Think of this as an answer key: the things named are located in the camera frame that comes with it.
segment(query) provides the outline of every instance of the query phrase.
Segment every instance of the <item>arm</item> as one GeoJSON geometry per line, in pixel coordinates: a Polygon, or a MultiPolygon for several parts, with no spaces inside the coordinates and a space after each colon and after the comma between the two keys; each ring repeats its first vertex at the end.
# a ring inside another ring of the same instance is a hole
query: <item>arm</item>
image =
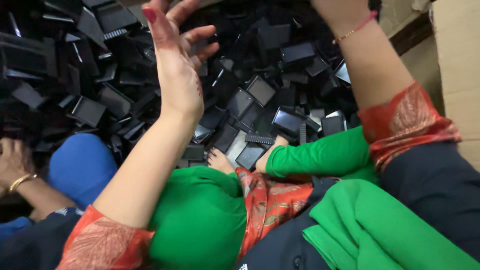
{"type": "MultiPolygon", "coordinates": [[[[35,173],[31,153],[22,141],[3,138],[0,140],[0,184],[5,189],[17,179],[35,173]]],[[[48,185],[40,178],[21,183],[16,191],[35,209],[35,220],[46,218],[52,212],[74,206],[74,202],[48,185]]]]}
{"type": "MultiPolygon", "coordinates": [[[[367,0],[313,0],[336,38],[369,17],[367,0]]],[[[340,42],[353,93],[360,109],[388,103],[413,83],[413,77],[376,21],[340,42]]]]}
{"type": "Polygon", "coordinates": [[[204,110],[200,79],[195,71],[218,49],[217,43],[188,57],[191,45],[212,36],[214,26],[179,35],[181,25],[199,6],[185,0],[167,14],[168,1],[143,5],[155,42],[162,109],[158,121],[137,143],[93,207],[118,223],[145,228],[166,181],[187,147],[204,110]]]}
{"type": "Polygon", "coordinates": [[[361,127],[297,147],[278,146],[268,157],[266,172],[278,177],[298,173],[342,177],[371,165],[368,146],[361,127]]]}

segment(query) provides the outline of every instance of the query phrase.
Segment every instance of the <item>green scarf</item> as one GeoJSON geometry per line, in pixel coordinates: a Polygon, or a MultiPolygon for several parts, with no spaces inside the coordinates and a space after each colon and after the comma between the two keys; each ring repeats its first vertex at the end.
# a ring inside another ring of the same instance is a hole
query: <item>green scarf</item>
{"type": "Polygon", "coordinates": [[[345,180],[310,212],[303,230],[335,270],[471,270],[480,264],[411,210],[365,180],[345,180]]]}

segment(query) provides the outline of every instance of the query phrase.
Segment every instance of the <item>orange sleeve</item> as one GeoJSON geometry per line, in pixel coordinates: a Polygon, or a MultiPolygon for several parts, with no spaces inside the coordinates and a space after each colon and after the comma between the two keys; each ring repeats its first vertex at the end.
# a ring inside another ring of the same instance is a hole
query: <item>orange sleeve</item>
{"type": "Polygon", "coordinates": [[[461,141],[452,120],[442,117],[423,87],[414,82],[388,104],[358,112],[363,135],[377,170],[413,146],[441,141],[461,141]]]}
{"type": "Polygon", "coordinates": [[[58,270],[136,269],[153,232],[119,224],[88,206],[65,243],[58,270]]]}

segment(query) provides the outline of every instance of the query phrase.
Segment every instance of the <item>red thread bracelet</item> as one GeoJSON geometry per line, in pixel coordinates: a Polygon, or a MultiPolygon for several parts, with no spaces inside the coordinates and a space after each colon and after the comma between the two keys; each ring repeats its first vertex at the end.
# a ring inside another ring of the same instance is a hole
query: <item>red thread bracelet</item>
{"type": "Polygon", "coordinates": [[[353,35],[355,32],[359,31],[360,29],[362,29],[365,25],[367,25],[367,23],[369,23],[371,20],[373,20],[376,16],[378,15],[378,11],[374,10],[370,13],[370,17],[365,21],[363,22],[362,24],[360,24],[359,27],[355,28],[354,30],[352,30],[350,33],[344,35],[343,37],[339,37],[337,39],[334,39],[332,41],[332,44],[337,44],[337,43],[340,43],[340,41],[344,40],[345,38],[353,35]]]}

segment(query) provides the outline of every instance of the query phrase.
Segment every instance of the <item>foot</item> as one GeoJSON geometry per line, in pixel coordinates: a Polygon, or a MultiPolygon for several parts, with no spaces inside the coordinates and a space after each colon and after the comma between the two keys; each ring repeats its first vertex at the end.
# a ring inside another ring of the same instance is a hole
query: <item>foot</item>
{"type": "Polygon", "coordinates": [[[255,167],[257,168],[257,171],[259,171],[261,173],[267,173],[266,167],[267,167],[268,157],[272,153],[273,149],[275,149],[277,146],[288,146],[288,141],[284,137],[281,137],[280,135],[277,135],[275,143],[270,147],[270,149],[255,164],[255,167]]]}
{"type": "Polygon", "coordinates": [[[235,172],[235,168],[232,166],[232,163],[227,159],[224,153],[216,148],[212,148],[208,153],[208,166],[219,170],[225,174],[230,174],[235,172]]]}

